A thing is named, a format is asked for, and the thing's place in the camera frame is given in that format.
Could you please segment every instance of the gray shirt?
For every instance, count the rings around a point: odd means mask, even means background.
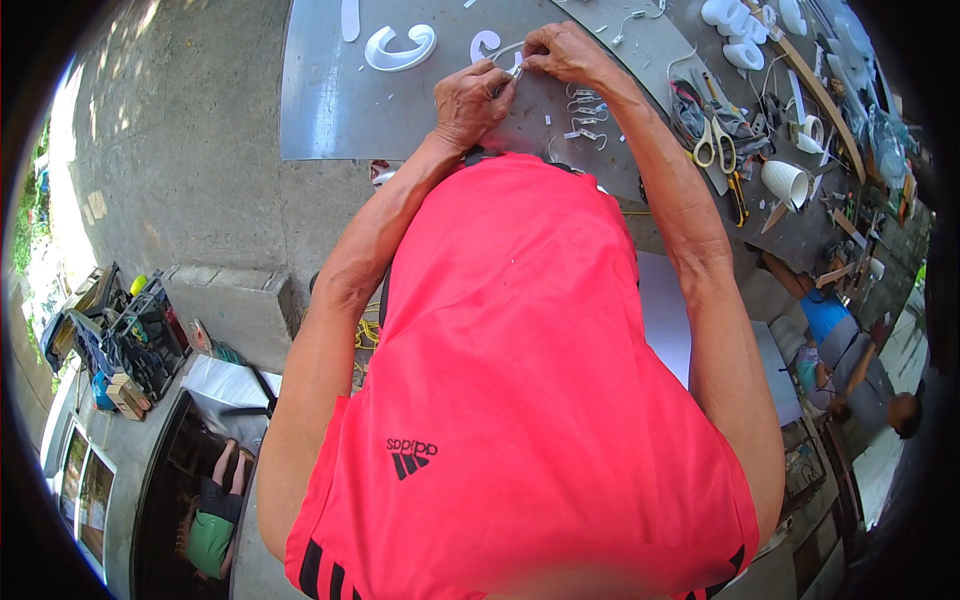
[[[870,344],[870,336],[860,333],[853,317],[845,317],[831,331],[820,347],[824,363],[833,367],[833,387],[843,393],[850,375]],[[860,425],[871,434],[887,426],[887,404],[893,397],[893,385],[887,371],[876,357],[870,358],[867,372],[847,396],[847,405]]]

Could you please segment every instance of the glass window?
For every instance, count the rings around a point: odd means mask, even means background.
[[[73,531],[73,515],[76,510],[77,496],[80,493],[80,474],[84,470],[87,443],[80,432],[73,430],[70,444],[67,446],[66,460],[63,464],[63,484],[60,487],[60,514]]]
[[[80,540],[100,564],[104,563],[104,520],[112,485],[113,471],[90,452],[80,491]]]
[[[67,528],[95,570],[104,563],[104,527],[112,487],[113,471],[74,427],[63,460],[58,503]]]

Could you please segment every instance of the adidas logo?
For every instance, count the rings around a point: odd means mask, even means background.
[[[417,440],[387,440],[387,449],[397,450],[391,452],[391,455],[394,457],[396,476],[400,481],[406,479],[407,475],[413,475],[418,468],[429,465],[430,461],[425,457],[437,453],[435,445]]]

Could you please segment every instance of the scissors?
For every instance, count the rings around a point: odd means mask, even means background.
[[[723,148],[725,141],[727,142],[730,153],[729,165],[724,164],[727,155]],[[707,159],[700,158],[700,151],[704,148],[709,150]],[[725,175],[732,173],[733,167],[736,166],[736,148],[733,146],[733,138],[720,128],[720,121],[717,120],[716,115],[713,115],[713,119],[710,121],[704,116],[704,134],[700,137],[697,145],[693,147],[693,162],[698,167],[706,169],[713,164],[713,158],[716,155],[720,155],[720,170],[723,171]]]

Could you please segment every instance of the hand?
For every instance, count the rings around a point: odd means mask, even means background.
[[[543,71],[562,82],[590,85],[619,71],[593,38],[573,21],[547,23],[527,34],[522,68]]]
[[[515,93],[513,76],[488,59],[440,80],[433,88],[437,135],[457,152],[466,152],[507,116]]]
[[[833,414],[839,415],[839,414],[840,414],[840,409],[841,409],[841,408],[843,407],[843,405],[846,404],[846,403],[847,403],[847,399],[846,399],[846,398],[844,398],[843,396],[840,396],[840,395],[838,395],[838,394],[833,394],[833,395],[830,397],[830,406],[829,406],[829,409],[830,409],[830,411],[831,411]]]
[[[873,326],[870,327],[870,341],[874,343],[875,347],[880,348],[887,339],[889,331],[890,327],[885,323],[885,315],[880,315],[874,321]]]

